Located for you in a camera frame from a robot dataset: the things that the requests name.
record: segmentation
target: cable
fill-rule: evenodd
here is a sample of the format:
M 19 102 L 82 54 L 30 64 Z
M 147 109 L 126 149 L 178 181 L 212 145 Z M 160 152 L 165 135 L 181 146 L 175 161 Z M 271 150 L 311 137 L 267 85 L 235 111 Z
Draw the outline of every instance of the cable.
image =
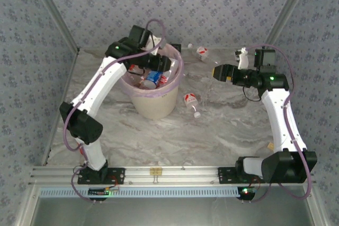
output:
M 107 187 L 106 189 L 112 189 L 112 188 L 114 188 L 114 187 L 117 187 L 118 188 L 118 190 L 120 189 L 119 188 L 119 184 L 118 184 L 118 180 L 117 180 L 117 178 L 114 176 L 114 175 L 112 175 L 112 178 L 114 179 L 114 181 L 115 181 L 115 183 L 114 183 L 114 185 L 112 185 L 112 186 L 110 186 L 110 187 Z
M 152 38 L 153 47 L 155 47 L 153 34 L 151 34 L 151 38 Z
M 75 174 L 75 168 L 76 167 L 82 167 L 81 165 L 76 165 L 76 166 L 74 166 L 74 168 L 73 168 L 73 174 Z
M 269 192 L 270 192 L 270 190 L 271 190 L 271 187 L 272 187 L 272 184 L 269 185 L 267 191 L 264 193 L 263 196 L 261 196 L 260 198 L 257 198 L 256 200 L 249 201 L 249 203 L 257 203 L 257 202 L 262 201 L 263 199 L 265 199 L 266 196 L 269 194 Z
M 312 189 L 312 179 L 311 179 L 311 173 L 309 171 L 309 168 L 308 168 L 308 165 L 307 165 L 307 162 L 306 162 L 306 159 L 304 157 L 304 155 L 302 154 L 302 151 L 296 141 L 296 137 L 294 136 L 293 134 L 293 131 L 292 131 L 292 128 L 291 128 L 291 125 L 289 123 L 289 120 L 288 120 L 288 117 L 287 117 L 287 105 L 290 103 L 291 101 L 291 98 L 293 97 L 293 95 L 295 94 L 296 92 L 296 85 L 295 85 L 295 78 L 294 78 L 294 72 L 293 72 L 293 68 L 292 68 L 292 64 L 290 62 L 290 60 L 288 59 L 288 57 L 284 54 L 284 52 L 276 47 L 276 46 L 273 46 L 273 45 L 270 45 L 270 44 L 266 44 L 266 43 L 263 43 L 263 44 L 258 44 L 258 45 L 254 45 L 254 46 L 251 46 L 249 48 L 246 48 L 246 50 L 250 50 L 250 49 L 253 49 L 253 48 L 257 48 L 257 47 L 262 47 L 262 46 L 265 46 L 265 47 L 271 47 L 272 49 L 275 49 L 276 51 L 278 51 L 280 54 L 282 54 L 282 56 L 284 57 L 284 59 L 286 60 L 287 62 L 287 65 L 290 69 L 290 73 L 291 73 L 291 79 L 292 79 L 292 85 L 293 85 L 293 88 L 292 88 L 292 91 L 290 93 L 290 95 L 286 98 L 285 102 L 284 102 L 284 107 L 283 107 L 283 114 L 284 114 L 284 120 L 285 120 L 285 124 L 286 124 L 286 127 L 287 127 L 287 130 L 290 134 L 290 137 L 292 138 L 292 142 L 294 144 L 294 146 L 296 147 L 298 153 L 299 153 L 299 156 L 301 158 L 301 161 L 302 161 L 302 164 L 304 165 L 304 168 L 305 168 L 305 172 L 306 172 L 306 176 L 307 176 L 307 190 L 305 192 L 305 195 L 302 196 L 302 197 L 299 197 L 299 196 L 295 196 L 294 194 L 292 194 L 286 187 L 284 187 L 282 184 L 279 184 L 285 191 L 287 191 L 288 194 L 290 194 L 292 197 L 298 199 L 298 200 L 304 200 L 306 199 L 310 193 L 311 193 L 311 189 Z
M 75 188 L 75 185 L 74 185 L 74 177 L 75 177 L 76 175 L 79 175 L 79 172 L 80 172 L 81 170 L 87 168 L 87 165 L 88 165 L 88 161 L 86 162 L 86 164 L 85 164 L 83 167 L 78 168 L 78 169 L 74 172 L 74 174 L 72 175 L 72 178 L 70 179 L 70 185 L 72 186 L 74 192 L 75 192 L 81 199 L 83 199 L 83 200 L 85 200 L 85 201 L 87 201 L 87 202 L 95 203 L 95 200 L 92 201 L 91 199 L 84 197 L 84 196 L 83 196 L 83 195 Z
M 158 20 L 158 19 L 151 19 L 147 22 L 146 24 L 146 29 L 148 28 L 149 24 L 151 22 L 157 22 L 161 27 L 162 27 L 162 38 L 160 40 L 160 42 L 154 46 L 152 49 L 150 50 L 147 50 L 147 51 L 144 51 L 144 52 L 141 52 L 141 53 L 138 53 L 138 54 L 134 54 L 134 55 L 130 55 L 130 56 L 125 56 L 125 57 L 122 57 L 122 58 L 119 58 L 119 59 L 116 59 L 112 62 L 110 62 L 103 70 L 102 72 L 95 78 L 95 80 L 93 81 L 93 83 L 90 85 L 90 87 L 88 88 L 88 90 L 86 91 L 86 93 L 83 95 L 83 97 L 79 100 L 79 102 L 77 104 L 75 104 L 75 106 L 73 107 L 73 109 L 69 112 L 69 114 L 67 115 L 66 119 L 65 119 L 65 125 L 64 125 L 64 129 L 63 129 L 63 140 L 64 140 L 64 144 L 66 146 L 66 148 L 70 151 L 76 151 L 78 150 L 79 148 L 81 148 L 83 146 L 83 144 L 79 144 L 76 148 L 72 148 L 68 141 L 67 141 L 67 127 L 68 127 L 68 124 L 69 124 L 69 120 L 71 118 L 71 116 L 73 115 L 73 113 L 78 109 L 78 107 L 85 102 L 85 99 L 87 98 L 87 96 L 89 95 L 89 93 L 92 91 L 92 89 L 94 88 L 94 86 L 96 85 L 96 83 L 99 81 L 100 77 L 103 76 L 105 74 L 105 72 L 111 67 L 113 66 L 114 64 L 116 64 L 117 62 L 120 62 L 120 61 L 124 61 L 124 60 L 127 60 L 127 59 L 131 59 L 131 58 L 138 58 L 138 57 L 142 57 L 144 55 L 147 55 L 147 54 L 150 54 L 152 51 L 154 51 L 155 49 L 157 49 L 158 47 L 160 47 L 160 45 L 163 43 L 163 41 L 165 40 L 165 36 L 166 36 L 166 28 L 165 28 L 165 25 L 164 23 L 161 21 L 161 20 Z M 70 181 L 70 184 L 74 190 L 74 192 L 80 197 L 82 198 L 83 200 L 85 201 L 88 201 L 88 202 L 91 202 L 91 203 L 95 203 L 95 201 L 93 202 L 92 200 L 90 200 L 89 198 L 86 198 L 84 197 L 83 195 L 81 195 L 81 193 L 75 188 L 75 185 L 74 185 L 74 177 L 80 172 L 80 170 L 83 170 L 85 169 L 87 166 L 88 166 L 88 157 L 87 157 L 87 154 L 84 150 L 83 152 L 83 156 L 85 157 L 85 160 L 86 160 L 86 163 L 83 167 L 79 168 L 78 170 L 76 170 L 75 172 L 73 172 L 73 176 L 71 178 L 71 181 Z
M 246 94 L 245 94 L 245 86 L 243 86 L 243 93 L 244 93 L 244 96 L 246 97 L 247 100 L 251 101 L 251 102 L 260 102 L 261 101 L 261 98 L 259 98 L 259 100 L 252 100 L 252 99 L 249 99 Z
M 259 187 L 258 187 L 258 189 L 257 189 L 257 191 L 260 189 L 260 178 L 258 177 L 258 176 L 254 176 L 253 178 L 252 178 L 252 180 L 251 180 L 251 183 L 249 184 L 249 186 L 247 187 L 247 188 L 250 188 L 251 187 L 251 185 L 253 184 L 253 181 L 254 180 L 257 180 L 258 181 L 258 183 L 259 183 Z

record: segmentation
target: trash bin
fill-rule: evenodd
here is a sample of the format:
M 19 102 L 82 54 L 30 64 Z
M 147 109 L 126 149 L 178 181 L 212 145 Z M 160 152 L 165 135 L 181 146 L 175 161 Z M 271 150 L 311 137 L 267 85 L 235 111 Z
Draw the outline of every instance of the trash bin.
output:
M 153 90 L 143 90 L 132 85 L 129 73 L 119 80 L 122 90 L 130 96 L 136 110 L 148 119 L 161 119 L 173 111 L 179 84 L 184 74 L 184 62 L 173 46 L 166 44 L 163 49 L 158 50 L 158 53 L 179 60 L 175 77 L 167 85 Z

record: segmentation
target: metal bracket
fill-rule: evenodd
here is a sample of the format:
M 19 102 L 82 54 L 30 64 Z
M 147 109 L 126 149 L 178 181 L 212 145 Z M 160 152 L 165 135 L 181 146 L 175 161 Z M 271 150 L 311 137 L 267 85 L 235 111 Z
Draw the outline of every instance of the metal bracket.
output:
M 108 168 L 107 174 L 103 180 L 93 176 L 93 171 L 90 168 L 85 168 L 79 172 L 78 184 L 79 185 L 123 185 L 125 178 L 125 168 Z
M 238 174 L 235 167 L 219 167 L 218 168 L 218 177 L 220 184 L 250 184 L 253 180 L 254 175 L 249 174 Z

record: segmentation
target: blue floral wallpaper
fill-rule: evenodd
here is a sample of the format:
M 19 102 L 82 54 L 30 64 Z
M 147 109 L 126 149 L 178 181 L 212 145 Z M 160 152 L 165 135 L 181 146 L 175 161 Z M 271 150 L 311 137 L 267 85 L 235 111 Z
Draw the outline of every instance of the blue floral wallpaper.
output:
M 338 0 L 300 0 L 276 43 L 294 65 L 293 111 L 305 143 L 317 152 L 314 173 L 333 225 L 339 225 L 338 21 Z M 279 66 L 288 73 L 282 58 Z
M 106 46 L 151 17 L 169 42 L 219 46 L 260 43 L 286 0 L 53 0 L 80 47 Z
M 41 164 L 74 54 L 41 0 L 0 0 L 0 225 Z

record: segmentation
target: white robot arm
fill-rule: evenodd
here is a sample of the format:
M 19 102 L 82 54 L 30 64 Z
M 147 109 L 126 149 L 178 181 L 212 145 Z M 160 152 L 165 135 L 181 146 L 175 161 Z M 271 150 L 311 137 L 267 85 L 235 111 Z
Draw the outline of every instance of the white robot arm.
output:
M 72 104 L 77 104 L 81 101 L 81 98 L 84 94 L 88 91 L 91 84 L 93 84 L 94 80 L 100 75 L 102 70 L 115 58 L 113 57 L 106 57 L 103 59 L 98 71 L 95 73 L 91 81 L 87 84 L 84 90 L 72 100 Z M 93 87 L 93 89 L 87 95 L 85 101 L 78 107 L 80 111 L 87 111 L 87 115 L 95 118 L 97 112 L 99 110 L 102 101 L 105 99 L 109 91 L 112 89 L 114 84 L 126 73 L 126 67 L 124 64 L 116 63 L 109 68 L 105 72 L 105 75 L 100 77 L 100 81 Z M 83 144 L 82 148 L 87 155 L 88 158 L 88 166 L 93 170 L 100 170 L 104 164 L 106 163 L 106 158 L 104 157 L 100 140 L 97 139 L 95 142 L 90 144 L 85 144 L 85 142 L 81 138 L 75 138 L 79 144 Z
M 99 107 L 114 84 L 131 65 L 161 72 L 169 70 L 170 59 L 157 54 L 158 48 L 164 45 L 160 44 L 160 41 L 161 39 L 154 37 L 148 30 L 133 26 L 128 38 L 109 46 L 106 57 L 84 90 L 70 104 L 63 102 L 60 106 L 65 124 L 69 118 L 67 129 L 81 145 L 87 166 L 91 170 L 100 171 L 107 167 L 99 141 L 103 127 L 95 120 Z M 142 56 L 132 59 L 126 57 L 135 54 Z
M 274 153 L 284 150 L 287 150 L 289 152 L 297 152 L 296 146 L 291 142 L 293 138 L 290 136 L 287 130 L 283 115 L 283 105 L 289 94 L 290 92 L 286 91 L 284 88 L 275 88 L 272 91 L 266 90 L 261 97 L 262 102 L 264 103 L 267 113 L 269 115 L 269 120 L 273 133 Z M 287 104 L 287 116 L 300 149 L 307 150 L 307 147 L 299 134 L 290 102 Z M 244 172 L 263 178 L 261 168 L 263 160 L 264 158 L 245 158 L 243 162 Z
M 276 73 L 275 50 L 256 49 L 254 67 L 247 69 L 247 50 L 235 52 L 239 66 L 221 65 L 214 69 L 213 77 L 223 82 L 232 82 L 241 87 L 255 87 L 269 115 L 274 143 L 274 154 L 267 158 L 239 157 L 236 162 L 237 175 L 251 178 L 259 176 L 266 183 L 303 183 L 306 170 L 303 158 L 311 171 L 317 162 L 315 152 L 307 147 L 298 131 L 289 98 L 289 86 L 284 74 Z

